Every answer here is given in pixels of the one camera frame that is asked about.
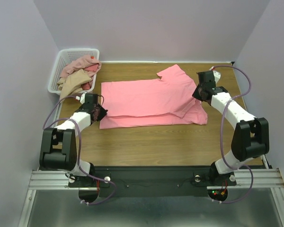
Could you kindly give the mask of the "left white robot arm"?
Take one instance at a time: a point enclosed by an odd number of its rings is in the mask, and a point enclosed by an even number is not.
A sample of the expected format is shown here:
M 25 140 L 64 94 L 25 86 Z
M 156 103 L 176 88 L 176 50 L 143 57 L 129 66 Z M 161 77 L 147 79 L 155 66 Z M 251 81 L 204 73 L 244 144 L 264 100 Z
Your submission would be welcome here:
M 65 172 L 70 183 L 78 180 L 85 186 L 100 182 L 110 183 L 110 178 L 96 177 L 92 163 L 80 158 L 82 148 L 82 131 L 95 122 L 101 121 L 107 114 L 98 101 L 102 95 L 83 93 L 74 96 L 81 103 L 80 107 L 69 118 L 61 118 L 43 125 L 39 165 L 44 169 Z

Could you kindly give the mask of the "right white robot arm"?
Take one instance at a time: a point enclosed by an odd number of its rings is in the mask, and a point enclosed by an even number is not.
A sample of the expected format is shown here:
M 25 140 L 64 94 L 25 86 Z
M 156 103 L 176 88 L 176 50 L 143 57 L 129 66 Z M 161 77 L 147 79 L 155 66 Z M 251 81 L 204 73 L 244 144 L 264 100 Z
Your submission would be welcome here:
M 243 109 L 224 87 L 216 83 L 221 75 L 215 70 L 198 73 L 198 85 L 192 96 L 207 102 L 222 114 L 234 129 L 231 149 L 210 166 L 208 179 L 220 184 L 233 171 L 269 151 L 269 125 L 265 118 L 257 118 Z

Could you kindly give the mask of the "bright pink t shirt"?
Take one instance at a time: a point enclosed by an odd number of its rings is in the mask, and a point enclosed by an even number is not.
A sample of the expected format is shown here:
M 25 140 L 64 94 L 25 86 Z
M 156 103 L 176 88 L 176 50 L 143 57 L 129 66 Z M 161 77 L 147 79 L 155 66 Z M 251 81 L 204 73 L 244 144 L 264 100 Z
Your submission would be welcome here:
M 193 98 L 196 84 L 178 65 L 157 73 L 156 79 L 103 82 L 107 115 L 100 129 L 140 126 L 206 125 L 208 115 Z

